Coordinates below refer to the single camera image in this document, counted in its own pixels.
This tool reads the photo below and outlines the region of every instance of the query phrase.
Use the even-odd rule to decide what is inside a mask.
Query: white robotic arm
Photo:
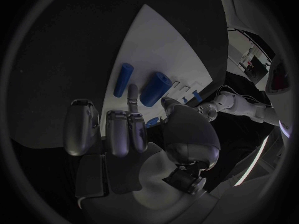
[[[217,112],[225,112],[245,115],[258,123],[267,122],[279,126],[279,119],[274,108],[267,108],[261,103],[251,104],[244,97],[227,91],[222,91],[213,101],[203,103],[196,109],[209,121],[216,119]]]

